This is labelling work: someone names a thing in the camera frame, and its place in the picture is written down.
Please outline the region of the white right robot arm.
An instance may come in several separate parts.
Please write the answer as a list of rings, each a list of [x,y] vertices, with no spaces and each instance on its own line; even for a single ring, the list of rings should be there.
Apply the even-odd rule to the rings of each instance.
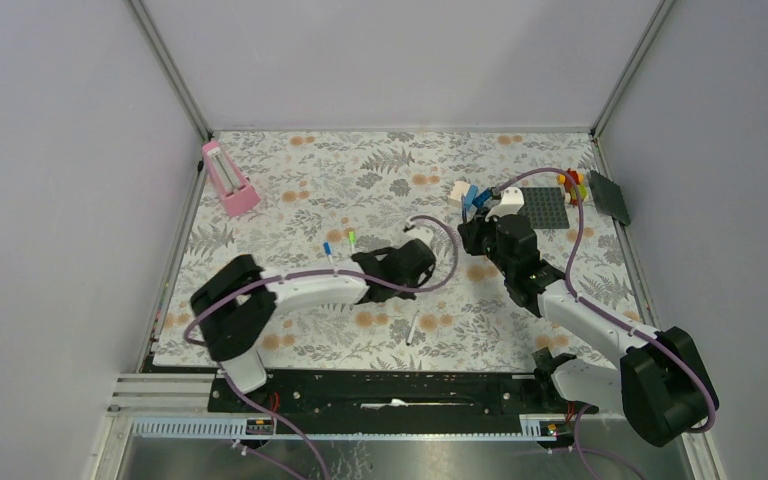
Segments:
[[[609,363],[599,367],[571,354],[539,361],[533,386],[539,407],[557,412],[573,401],[620,413],[656,447],[713,427],[719,400],[686,331],[635,325],[577,293],[568,273],[542,259],[524,216],[481,210],[457,231],[466,253],[486,256],[500,271],[517,306],[569,330]]]

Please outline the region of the white pen dark tip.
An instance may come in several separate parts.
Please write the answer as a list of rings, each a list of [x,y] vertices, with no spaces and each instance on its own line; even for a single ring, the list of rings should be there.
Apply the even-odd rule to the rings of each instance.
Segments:
[[[324,242],[323,243],[323,249],[324,249],[324,252],[325,252],[325,255],[326,255],[326,258],[327,258],[328,262],[333,264],[334,257],[333,257],[333,254],[332,254],[332,249],[331,249],[330,243],[329,242]]]

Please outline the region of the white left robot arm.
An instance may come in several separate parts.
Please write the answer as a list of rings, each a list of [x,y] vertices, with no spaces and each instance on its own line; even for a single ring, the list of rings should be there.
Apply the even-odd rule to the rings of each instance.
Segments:
[[[185,340],[197,343],[192,334],[199,330],[198,344],[233,385],[232,398],[256,411],[271,388],[256,343],[272,318],[320,305],[414,299],[435,268],[434,253],[419,239],[310,270],[268,269],[240,255],[191,295],[194,320]]]

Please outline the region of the white pen green tip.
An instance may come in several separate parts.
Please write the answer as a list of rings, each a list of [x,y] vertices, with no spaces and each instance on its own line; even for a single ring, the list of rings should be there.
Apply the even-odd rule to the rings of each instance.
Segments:
[[[357,252],[357,247],[356,247],[355,231],[354,230],[349,230],[348,234],[347,234],[347,238],[348,238],[348,241],[349,241],[350,252],[352,254],[356,253]]]

